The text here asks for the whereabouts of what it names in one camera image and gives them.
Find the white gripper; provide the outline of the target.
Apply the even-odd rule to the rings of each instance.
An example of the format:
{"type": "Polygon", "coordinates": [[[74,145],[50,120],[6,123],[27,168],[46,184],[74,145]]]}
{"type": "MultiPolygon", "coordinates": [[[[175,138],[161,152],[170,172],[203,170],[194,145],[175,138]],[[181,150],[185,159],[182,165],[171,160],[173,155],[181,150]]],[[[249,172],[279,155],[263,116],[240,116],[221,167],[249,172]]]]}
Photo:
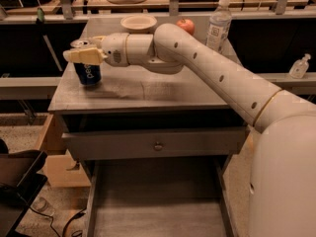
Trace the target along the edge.
{"type": "Polygon", "coordinates": [[[104,60],[111,66],[126,67],[126,41],[128,33],[90,37],[90,45],[95,47],[72,48],[63,52],[66,61],[88,65],[100,65],[104,60]]]}

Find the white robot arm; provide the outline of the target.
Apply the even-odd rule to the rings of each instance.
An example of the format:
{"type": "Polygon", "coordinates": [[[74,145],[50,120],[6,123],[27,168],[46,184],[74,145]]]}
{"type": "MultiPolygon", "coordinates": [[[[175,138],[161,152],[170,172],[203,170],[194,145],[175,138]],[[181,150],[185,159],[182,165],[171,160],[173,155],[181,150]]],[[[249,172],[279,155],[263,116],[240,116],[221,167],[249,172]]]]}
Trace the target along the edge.
{"type": "Polygon", "coordinates": [[[206,47],[174,24],[64,51],[73,63],[190,68],[261,137],[250,180],[250,237],[316,237],[316,106],[206,47]]]}

